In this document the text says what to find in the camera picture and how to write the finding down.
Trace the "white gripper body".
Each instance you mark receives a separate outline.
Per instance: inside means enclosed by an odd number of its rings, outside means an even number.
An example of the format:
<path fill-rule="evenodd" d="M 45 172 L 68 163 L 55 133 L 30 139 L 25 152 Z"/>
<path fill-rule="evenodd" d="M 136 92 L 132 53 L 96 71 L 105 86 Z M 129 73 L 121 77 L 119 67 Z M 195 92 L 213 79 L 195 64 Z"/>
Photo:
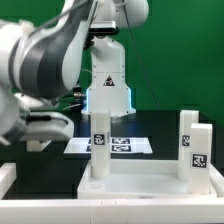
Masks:
<path fill-rule="evenodd" d="M 32 112 L 27 118 L 24 140 L 68 141 L 73 137 L 74 123 L 58 112 Z"/>

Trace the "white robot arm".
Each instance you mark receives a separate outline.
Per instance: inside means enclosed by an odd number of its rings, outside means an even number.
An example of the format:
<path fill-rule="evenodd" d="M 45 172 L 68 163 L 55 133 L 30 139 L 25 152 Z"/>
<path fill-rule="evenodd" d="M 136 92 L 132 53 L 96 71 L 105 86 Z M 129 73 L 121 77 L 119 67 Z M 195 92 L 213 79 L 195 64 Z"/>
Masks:
<path fill-rule="evenodd" d="M 82 114 L 134 114 L 125 51 L 111 36 L 143 24 L 148 13 L 147 0 L 65 0 L 52 28 L 0 20 L 0 144 L 72 138 L 73 121 L 48 109 L 77 84 L 86 49 L 92 84 Z"/>

